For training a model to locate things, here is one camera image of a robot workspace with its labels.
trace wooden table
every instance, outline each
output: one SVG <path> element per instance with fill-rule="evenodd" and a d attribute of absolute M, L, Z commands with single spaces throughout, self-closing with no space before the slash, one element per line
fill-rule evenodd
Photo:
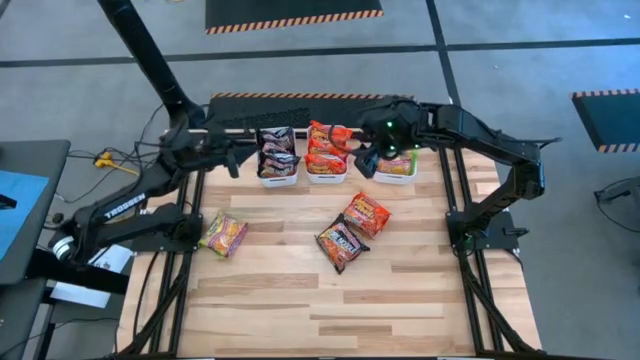
<path fill-rule="evenodd" d="M 449 159 L 455 169 L 453 156 Z M 471 152 L 465 152 L 465 163 L 472 195 L 481 200 L 499 184 L 495 165 Z M 267 189 L 255 176 L 255 159 L 242 166 L 239 179 L 231 179 L 225 168 L 209 173 L 201 209 L 206 222 L 225 209 L 251 225 L 232 258 L 221 259 L 208 249 L 193 257 L 178 355 L 473 354 L 462 281 L 444 221 L 448 208 L 440 166 L 437 153 L 421 151 L 415 182 L 405 186 L 366 180 L 353 167 L 341 185 L 315 185 L 301 168 L 295 186 Z M 455 171 L 452 175 L 458 178 Z M 463 204 L 459 183 L 454 185 Z M 383 232 L 367 241 L 371 251 L 338 275 L 314 235 L 359 191 L 393 215 Z M 175 194 L 150 205 L 174 199 Z M 501 250 L 486 251 L 486 257 L 498 307 L 525 341 L 539 347 L 520 265 Z M 131 341 L 150 259 L 151 254 L 138 255 L 133 265 L 118 331 L 121 347 Z M 156 306 L 163 264 L 161 254 L 143 298 L 140 328 Z M 490 348 L 486 315 L 478 307 Z M 161 350 L 168 347 L 172 313 L 169 309 Z"/>

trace black desk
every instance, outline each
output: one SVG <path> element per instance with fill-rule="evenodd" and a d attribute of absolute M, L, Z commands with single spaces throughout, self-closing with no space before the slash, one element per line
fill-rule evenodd
<path fill-rule="evenodd" d="M 36 249 L 49 206 L 66 162 L 70 143 L 66 140 L 0 143 L 0 169 L 45 176 L 49 182 L 18 232 L 5 257 L 0 261 L 0 357 L 22 358 L 28 336 L 42 302 L 53 305 L 48 297 L 47 280 L 62 281 L 91 289 L 124 294 L 128 276 L 104 269 L 69 268 L 55 256 Z M 38 355 L 46 356 L 55 323 L 47 324 L 40 339 Z M 5 351 L 19 344 L 9 353 Z"/>
<path fill-rule="evenodd" d="M 49 178 L 38 202 L 0 261 L 0 285 L 16 284 L 25 278 L 53 194 L 58 187 L 69 146 L 67 140 L 0 143 L 0 170 Z"/>
<path fill-rule="evenodd" d="M 69 151 L 69 141 L 0 143 L 0 170 L 45 176 L 49 182 L 0 261 L 0 354 L 29 336 L 47 280 L 24 280 Z M 2 359 L 21 359 L 26 343 Z"/>

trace hazard tape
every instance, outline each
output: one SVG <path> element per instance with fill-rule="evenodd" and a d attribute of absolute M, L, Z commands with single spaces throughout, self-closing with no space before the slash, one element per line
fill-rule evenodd
<path fill-rule="evenodd" d="M 328 93 L 215 93 L 211 98 L 279 98 L 279 99 L 382 99 L 385 96 L 399 96 L 413 99 L 411 95 L 377 95 L 377 94 L 328 94 Z"/>
<path fill-rule="evenodd" d="M 637 152 L 640 144 L 614 144 L 600 145 L 598 152 L 601 153 L 620 153 L 620 152 Z"/>
<path fill-rule="evenodd" d="M 640 94 L 638 89 L 620 89 L 620 90 L 602 90 L 602 91 L 578 91 L 569 94 L 571 99 L 577 99 L 581 97 L 590 96 L 616 96 L 616 95 L 634 95 Z M 613 144 L 613 145 L 600 145 L 598 152 L 601 153 L 621 153 L 621 152 L 636 152 L 640 151 L 640 144 Z"/>
<path fill-rule="evenodd" d="M 206 29 L 205 33 L 207 33 L 208 35 L 227 34 L 227 33 L 250 31 L 250 30 L 264 30 L 264 29 L 282 28 L 282 27 L 288 27 L 288 26 L 319 24 L 319 23 L 326 23 L 326 22 L 333 22 L 333 21 L 366 19 L 366 18 L 380 17 L 380 16 L 384 16 L 384 11 L 365 10 L 365 11 L 356 11 L 356 12 L 340 13 L 340 14 L 305 16 L 305 17 L 299 17 L 299 18 L 293 18 L 293 19 L 279 19 L 279 20 L 259 21 L 259 22 L 245 23 L 245 24 L 214 26 L 210 29 Z"/>
<path fill-rule="evenodd" d="M 569 94 L 569 97 L 580 98 L 587 96 L 615 96 L 615 95 L 633 95 L 640 94 L 638 89 L 622 89 L 622 90 L 603 90 L 603 91 L 578 91 Z"/>

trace gray carpet floor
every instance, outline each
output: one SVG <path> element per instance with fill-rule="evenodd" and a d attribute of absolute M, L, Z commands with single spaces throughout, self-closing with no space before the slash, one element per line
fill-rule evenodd
<path fill-rule="evenodd" d="M 636 0 L 436 0 L 447 44 L 640 37 Z M 204 1 L 136 0 L 165 54 L 372 45 L 433 45 L 423 0 L 382 0 L 385 16 L 298 28 L 207 36 Z M 0 63 L 128 56 L 94 1 L 12 0 L 0 18 Z M 516 137 L 562 136 L 546 148 L 547 193 L 512 207 L 540 338 L 552 353 L 637 359 L 640 353 L 640 235 L 607 221 L 593 191 L 640 174 L 640 154 L 600 154 L 569 100 L 572 91 L 640 87 L 640 46 L 449 52 L 464 107 Z M 194 101 L 213 92 L 364 92 L 414 94 L 447 102 L 438 53 L 362 54 L 171 63 Z M 72 149 L 130 150 L 160 101 L 135 64 L 0 67 L 0 141 L 69 139 Z M 166 127 L 160 113 L 148 139 Z M 104 174 L 67 162 L 58 192 L 75 198 Z M 500 168 L 502 179 L 506 170 Z M 67 214 L 132 179 L 115 174 Z M 605 210 L 640 229 L 626 200 Z M 118 317 L 60 307 L 57 319 Z M 48 358 L 109 353 L 114 323 L 70 324 L 56 331 Z"/>

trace red noodle package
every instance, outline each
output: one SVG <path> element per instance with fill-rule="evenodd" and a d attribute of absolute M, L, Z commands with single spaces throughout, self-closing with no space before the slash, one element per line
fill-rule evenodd
<path fill-rule="evenodd" d="M 346 221 L 371 237 L 382 231 L 391 216 L 387 209 L 363 192 L 353 197 L 342 214 Z"/>
<path fill-rule="evenodd" d="M 347 172 L 347 165 L 342 159 L 331 155 L 307 154 L 304 156 L 309 174 L 342 175 Z"/>
<path fill-rule="evenodd" d="M 345 161 L 349 154 L 344 150 L 348 149 L 347 140 L 351 138 L 353 131 L 343 127 L 334 127 L 331 132 L 331 139 L 333 143 L 337 145 L 334 146 L 329 140 L 330 128 L 330 125 L 323 125 L 317 121 L 311 121 L 307 152 L 309 154 L 334 155 Z"/>

